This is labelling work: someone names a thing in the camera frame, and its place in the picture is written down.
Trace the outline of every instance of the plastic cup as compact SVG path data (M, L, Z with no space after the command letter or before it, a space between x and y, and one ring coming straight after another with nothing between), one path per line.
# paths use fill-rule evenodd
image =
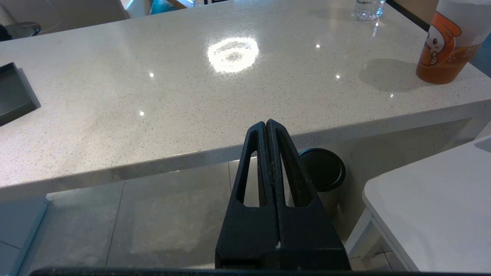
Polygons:
M491 32L491 0L440 0L416 75L429 83L450 83Z

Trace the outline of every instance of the speckled countertop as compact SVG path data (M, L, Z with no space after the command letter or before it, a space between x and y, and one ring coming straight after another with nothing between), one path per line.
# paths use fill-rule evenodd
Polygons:
M426 33L386 5L236 0L0 43L41 108L0 127L0 198L238 159L273 118L298 148L468 118L491 99L471 65L414 74Z

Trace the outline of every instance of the cartoon character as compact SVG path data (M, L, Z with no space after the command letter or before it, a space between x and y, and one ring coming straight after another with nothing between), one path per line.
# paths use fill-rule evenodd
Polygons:
M455 48L455 37L461 33L459 26L436 12L419 60L421 65L431 67L446 61Z

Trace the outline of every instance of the glass of water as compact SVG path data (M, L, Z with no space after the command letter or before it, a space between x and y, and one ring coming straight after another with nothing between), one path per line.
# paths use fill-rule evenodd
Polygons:
M383 13L385 0L356 0L355 16L360 20L374 20Z

